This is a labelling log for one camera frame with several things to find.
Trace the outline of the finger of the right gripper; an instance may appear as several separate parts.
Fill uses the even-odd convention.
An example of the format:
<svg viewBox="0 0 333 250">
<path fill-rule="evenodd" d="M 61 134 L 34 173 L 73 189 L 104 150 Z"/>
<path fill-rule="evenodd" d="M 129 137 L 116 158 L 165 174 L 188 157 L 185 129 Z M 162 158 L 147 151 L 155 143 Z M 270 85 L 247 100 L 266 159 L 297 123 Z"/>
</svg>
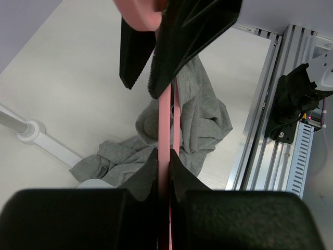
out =
<svg viewBox="0 0 333 250">
<path fill-rule="evenodd" d="M 242 0 L 169 1 L 153 53 L 148 91 L 158 99 L 179 71 L 236 23 Z"/>
<path fill-rule="evenodd" d="M 132 89 L 156 45 L 155 33 L 136 31 L 121 20 L 119 77 Z"/>
</svg>

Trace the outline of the grey t shirt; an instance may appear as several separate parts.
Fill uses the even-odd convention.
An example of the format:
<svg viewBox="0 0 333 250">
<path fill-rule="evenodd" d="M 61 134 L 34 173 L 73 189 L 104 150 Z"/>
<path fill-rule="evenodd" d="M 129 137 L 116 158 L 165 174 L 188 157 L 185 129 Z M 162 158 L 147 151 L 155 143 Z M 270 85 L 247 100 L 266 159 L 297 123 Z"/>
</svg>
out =
<svg viewBox="0 0 333 250">
<path fill-rule="evenodd" d="M 208 153 L 233 129 L 226 106 L 215 92 L 198 56 L 190 60 L 176 77 L 181 106 L 180 160 L 199 176 Z M 147 161 L 158 144 L 158 100 L 152 99 L 138 116 L 137 135 L 121 143 L 104 141 L 97 154 L 70 169 L 79 181 L 101 179 L 120 186 Z"/>
</svg>

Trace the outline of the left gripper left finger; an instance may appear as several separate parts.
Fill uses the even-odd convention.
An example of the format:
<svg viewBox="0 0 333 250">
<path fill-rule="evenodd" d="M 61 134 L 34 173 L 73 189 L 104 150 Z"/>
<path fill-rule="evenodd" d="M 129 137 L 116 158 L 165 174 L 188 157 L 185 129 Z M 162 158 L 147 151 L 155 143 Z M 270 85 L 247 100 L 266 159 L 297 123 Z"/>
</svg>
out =
<svg viewBox="0 0 333 250">
<path fill-rule="evenodd" d="M 156 249 L 157 156 L 117 188 L 18 191 L 1 212 L 1 249 Z"/>
</svg>

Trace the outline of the pink plastic hanger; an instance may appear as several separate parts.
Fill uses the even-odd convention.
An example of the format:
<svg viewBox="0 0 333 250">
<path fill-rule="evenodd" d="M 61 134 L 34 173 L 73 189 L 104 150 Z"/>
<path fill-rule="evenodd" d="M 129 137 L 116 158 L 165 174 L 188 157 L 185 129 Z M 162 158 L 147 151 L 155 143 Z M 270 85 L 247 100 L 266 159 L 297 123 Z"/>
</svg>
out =
<svg viewBox="0 0 333 250">
<path fill-rule="evenodd" d="M 156 47 L 149 81 L 151 95 L 158 98 L 158 237 L 157 248 L 170 248 L 169 162 L 171 138 L 171 82 L 177 75 L 180 56 L 176 43 L 177 1 L 115 1 L 125 22 L 136 31 L 153 31 Z"/>
</svg>

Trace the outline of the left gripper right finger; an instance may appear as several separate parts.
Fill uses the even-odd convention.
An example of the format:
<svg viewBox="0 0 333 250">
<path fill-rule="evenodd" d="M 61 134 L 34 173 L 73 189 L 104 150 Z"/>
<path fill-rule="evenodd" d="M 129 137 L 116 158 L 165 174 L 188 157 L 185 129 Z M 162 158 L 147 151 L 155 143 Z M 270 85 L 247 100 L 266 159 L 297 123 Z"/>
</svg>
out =
<svg viewBox="0 0 333 250">
<path fill-rule="evenodd" d="M 173 249 L 324 249 L 314 219 L 296 195 L 212 190 L 170 153 Z"/>
</svg>

